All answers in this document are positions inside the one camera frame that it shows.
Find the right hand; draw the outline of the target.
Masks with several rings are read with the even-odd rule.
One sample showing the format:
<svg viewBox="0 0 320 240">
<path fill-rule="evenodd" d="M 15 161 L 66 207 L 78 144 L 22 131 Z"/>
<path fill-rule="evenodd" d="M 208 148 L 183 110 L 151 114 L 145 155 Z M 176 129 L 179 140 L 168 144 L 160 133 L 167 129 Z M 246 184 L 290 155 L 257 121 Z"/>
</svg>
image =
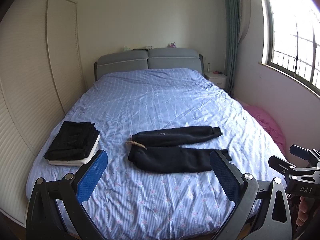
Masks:
<svg viewBox="0 0 320 240">
<path fill-rule="evenodd" d="M 308 204 L 305 197 L 300 197 L 299 211 L 296 219 L 296 225 L 302 227 L 308 220 Z"/>
</svg>

